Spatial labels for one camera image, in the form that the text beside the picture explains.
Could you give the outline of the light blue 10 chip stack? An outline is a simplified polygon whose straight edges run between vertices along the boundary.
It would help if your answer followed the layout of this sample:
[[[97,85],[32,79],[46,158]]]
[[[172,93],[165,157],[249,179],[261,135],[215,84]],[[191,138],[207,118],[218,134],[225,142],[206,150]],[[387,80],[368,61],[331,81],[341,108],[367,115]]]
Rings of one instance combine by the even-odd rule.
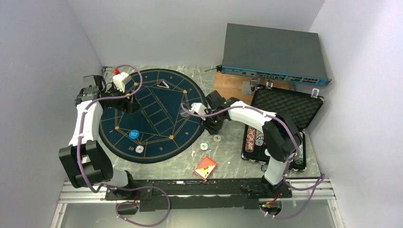
[[[209,150],[209,145],[207,144],[207,143],[201,143],[200,144],[200,149],[202,150],[202,151],[207,151],[207,150]]]

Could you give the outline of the red playing card box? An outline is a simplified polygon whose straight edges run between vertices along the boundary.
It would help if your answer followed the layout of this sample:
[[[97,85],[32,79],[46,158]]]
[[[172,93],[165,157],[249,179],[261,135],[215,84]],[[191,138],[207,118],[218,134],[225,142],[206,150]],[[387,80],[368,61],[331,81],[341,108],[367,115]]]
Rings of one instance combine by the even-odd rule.
[[[195,168],[194,172],[204,181],[206,181],[216,167],[217,163],[213,161],[210,157],[205,156],[199,163],[199,165]]]

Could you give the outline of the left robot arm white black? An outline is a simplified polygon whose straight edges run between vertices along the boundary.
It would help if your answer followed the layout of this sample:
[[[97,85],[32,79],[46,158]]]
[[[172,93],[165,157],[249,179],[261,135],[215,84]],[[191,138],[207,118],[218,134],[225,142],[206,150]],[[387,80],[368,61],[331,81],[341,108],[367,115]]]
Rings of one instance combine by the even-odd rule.
[[[75,99],[77,121],[68,147],[59,150],[58,156],[73,187],[109,185],[118,187],[118,194],[129,200],[136,195],[137,187],[131,183],[130,173],[113,168],[101,147],[99,127],[105,108],[132,114],[140,105],[132,89],[126,84],[131,80],[128,73],[117,73],[110,88],[102,76],[84,77],[85,87]]]

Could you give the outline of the yellow 50 chip stack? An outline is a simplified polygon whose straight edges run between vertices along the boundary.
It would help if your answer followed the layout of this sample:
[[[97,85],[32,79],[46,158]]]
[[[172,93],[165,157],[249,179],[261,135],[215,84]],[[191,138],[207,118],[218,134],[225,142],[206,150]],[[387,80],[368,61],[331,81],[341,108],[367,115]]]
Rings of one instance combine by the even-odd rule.
[[[213,136],[213,140],[214,140],[215,142],[220,142],[220,141],[221,141],[221,136],[218,135],[218,134],[216,134],[216,135]]]

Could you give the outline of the white chip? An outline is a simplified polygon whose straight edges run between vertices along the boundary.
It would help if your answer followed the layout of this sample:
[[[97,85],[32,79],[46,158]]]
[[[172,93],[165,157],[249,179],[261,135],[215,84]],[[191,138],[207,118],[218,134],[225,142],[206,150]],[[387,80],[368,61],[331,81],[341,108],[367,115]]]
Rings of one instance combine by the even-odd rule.
[[[136,153],[143,153],[143,151],[144,151],[144,147],[142,145],[136,146],[136,148],[135,148]]]

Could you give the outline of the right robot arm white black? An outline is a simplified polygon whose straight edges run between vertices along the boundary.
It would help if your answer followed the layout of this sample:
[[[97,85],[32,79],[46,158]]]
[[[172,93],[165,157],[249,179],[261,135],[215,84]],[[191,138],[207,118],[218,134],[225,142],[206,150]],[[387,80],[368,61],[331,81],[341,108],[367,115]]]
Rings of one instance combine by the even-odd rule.
[[[207,104],[193,103],[188,113],[200,118],[209,134],[218,134],[224,120],[240,122],[263,133],[269,163],[262,177],[262,192],[274,197],[284,185],[286,170],[302,142],[291,116],[259,109],[235,97],[225,99],[217,91],[211,92],[206,101]]]

